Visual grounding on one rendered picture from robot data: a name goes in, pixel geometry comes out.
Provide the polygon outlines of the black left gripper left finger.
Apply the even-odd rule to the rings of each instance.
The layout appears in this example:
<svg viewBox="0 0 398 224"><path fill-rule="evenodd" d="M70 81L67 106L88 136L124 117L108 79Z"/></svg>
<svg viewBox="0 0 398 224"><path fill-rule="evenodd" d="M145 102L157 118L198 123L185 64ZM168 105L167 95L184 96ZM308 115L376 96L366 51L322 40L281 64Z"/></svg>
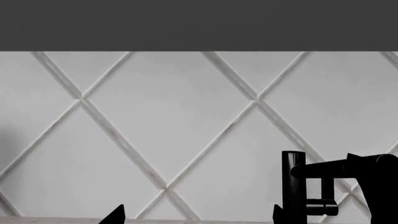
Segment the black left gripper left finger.
<svg viewBox="0 0 398 224"><path fill-rule="evenodd" d="M125 211L124 205L119 205L108 216L103 218L98 224L124 224Z"/></svg>

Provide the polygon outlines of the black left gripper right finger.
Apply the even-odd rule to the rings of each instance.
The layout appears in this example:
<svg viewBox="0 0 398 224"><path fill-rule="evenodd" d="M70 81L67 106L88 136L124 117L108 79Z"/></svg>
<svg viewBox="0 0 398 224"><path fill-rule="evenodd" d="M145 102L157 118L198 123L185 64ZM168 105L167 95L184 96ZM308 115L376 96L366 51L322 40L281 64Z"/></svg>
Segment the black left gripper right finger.
<svg viewBox="0 0 398 224"><path fill-rule="evenodd" d="M274 224L283 224L283 208L274 205L272 219Z"/></svg>

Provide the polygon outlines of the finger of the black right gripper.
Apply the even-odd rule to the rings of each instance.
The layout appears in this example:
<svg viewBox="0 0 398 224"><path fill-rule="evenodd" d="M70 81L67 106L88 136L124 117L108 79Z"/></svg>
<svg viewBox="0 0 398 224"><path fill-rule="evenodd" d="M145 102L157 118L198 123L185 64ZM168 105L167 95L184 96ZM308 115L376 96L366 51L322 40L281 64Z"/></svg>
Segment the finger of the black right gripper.
<svg viewBox="0 0 398 224"><path fill-rule="evenodd" d="M363 192L371 224L398 222L398 157L393 154L348 154L346 168Z"/></svg>

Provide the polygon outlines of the black faucet swivel spout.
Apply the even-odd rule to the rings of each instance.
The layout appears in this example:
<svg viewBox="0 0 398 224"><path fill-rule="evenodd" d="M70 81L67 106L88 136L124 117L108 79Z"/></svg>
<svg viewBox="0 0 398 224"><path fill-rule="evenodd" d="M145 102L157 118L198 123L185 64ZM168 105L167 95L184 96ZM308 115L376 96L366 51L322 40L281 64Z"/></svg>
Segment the black faucet swivel spout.
<svg viewBox="0 0 398 224"><path fill-rule="evenodd" d="M321 197L306 200L307 216L337 216L338 206L335 201L335 179L346 177L343 168L344 160L305 164L293 167L291 174L296 178L320 179Z"/></svg>

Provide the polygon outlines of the black faucet upright post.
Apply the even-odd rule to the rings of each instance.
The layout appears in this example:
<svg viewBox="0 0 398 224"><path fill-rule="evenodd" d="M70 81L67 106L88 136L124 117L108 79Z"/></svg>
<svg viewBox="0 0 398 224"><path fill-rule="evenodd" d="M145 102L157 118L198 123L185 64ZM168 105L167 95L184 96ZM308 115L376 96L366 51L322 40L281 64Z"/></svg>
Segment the black faucet upright post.
<svg viewBox="0 0 398 224"><path fill-rule="evenodd" d="M291 174L293 167L305 165L304 152L282 151L282 208L285 224L307 224L306 180Z"/></svg>

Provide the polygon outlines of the dark grey wall cabinet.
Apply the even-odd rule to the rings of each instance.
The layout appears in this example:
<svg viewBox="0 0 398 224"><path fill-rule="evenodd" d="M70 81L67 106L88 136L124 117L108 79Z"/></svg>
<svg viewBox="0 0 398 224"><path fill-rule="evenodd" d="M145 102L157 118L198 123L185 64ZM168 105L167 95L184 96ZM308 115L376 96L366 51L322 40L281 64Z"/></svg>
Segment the dark grey wall cabinet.
<svg viewBox="0 0 398 224"><path fill-rule="evenodd" d="M398 51L398 0L0 0L0 50Z"/></svg>

